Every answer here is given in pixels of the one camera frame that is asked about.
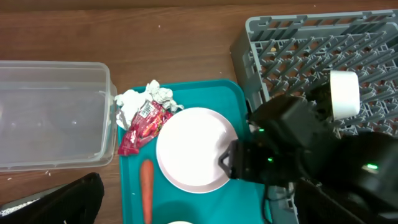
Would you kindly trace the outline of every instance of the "plastic bin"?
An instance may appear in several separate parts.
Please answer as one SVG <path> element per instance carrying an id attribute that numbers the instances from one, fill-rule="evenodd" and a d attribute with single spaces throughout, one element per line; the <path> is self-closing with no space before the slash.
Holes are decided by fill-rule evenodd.
<path id="1" fill-rule="evenodd" d="M 398 135 L 398 11 L 261 16 L 231 46 L 239 85 L 254 111 L 273 96 L 305 96 L 329 70 L 356 72 L 359 115 L 334 122 L 340 134 Z"/>
<path id="2" fill-rule="evenodd" d="M 0 171 L 113 158 L 116 88 L 102 63 L 0 62 Z"/>

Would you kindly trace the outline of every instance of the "red packet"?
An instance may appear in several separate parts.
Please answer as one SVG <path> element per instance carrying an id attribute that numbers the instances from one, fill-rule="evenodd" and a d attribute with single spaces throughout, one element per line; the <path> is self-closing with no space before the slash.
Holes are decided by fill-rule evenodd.
<path id="1" fill-rule="evenodd" d="M 138 154 L 139 149 L 154 139 L 164 123 L 173 116 L 155 101 L 146 101 L 131 121 L 130 129 L 122 138 L 118 154 Z"/>

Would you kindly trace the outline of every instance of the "black object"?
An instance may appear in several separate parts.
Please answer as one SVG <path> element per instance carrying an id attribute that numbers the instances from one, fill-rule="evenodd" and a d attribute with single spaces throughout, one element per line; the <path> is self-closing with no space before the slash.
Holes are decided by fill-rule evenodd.
<path id="1" fill-rule="evenodd" d="M 100 210 L 103 196 L 104 185 L 100 175 L 90 173 L 26 207 L 0 217 L 0 223 L 92 224 Z"/>
<path id="2" fill-rule="evenodd" d="M 319 90 L 314 97 L 327 105 Z M 229 178 L 265 185 L 265 222 L 268 187 L 295 182 L 300 224 L 398 223 L 398 139 L 383 133 L 338 139 L 307 101 L 285 95 L 258 107 L 248 123 L 252 139 L 233 141 L 219 165 Z"/>

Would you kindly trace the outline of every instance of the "white plate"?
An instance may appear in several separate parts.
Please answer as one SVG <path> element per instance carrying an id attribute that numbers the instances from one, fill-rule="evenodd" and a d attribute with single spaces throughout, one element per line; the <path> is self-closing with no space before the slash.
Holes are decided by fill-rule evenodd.
<path id="1" fill-rule="evenodd" d="M 231 123 L 221 114 L 205 108 L 186 109 L 160 130 L 157 162 L 163 175 L 179 189 L 211 192 L 229 180 L 218 166 L 218 158 L 237 138 Z"/>

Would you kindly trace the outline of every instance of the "plastic crate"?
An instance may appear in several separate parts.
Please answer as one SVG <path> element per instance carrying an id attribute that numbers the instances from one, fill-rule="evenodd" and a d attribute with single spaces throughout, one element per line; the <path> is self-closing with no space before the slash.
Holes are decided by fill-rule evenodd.
<path id="1" fill-rule="evenodd" d="M 359 115 L 334 121 L 342 134 L 398 135 L 398 10 L 261 16 L 231 46 L 238 83 L 254 111 L 280 94 L 305 96 L 329 70 L 356 72 Z"/>

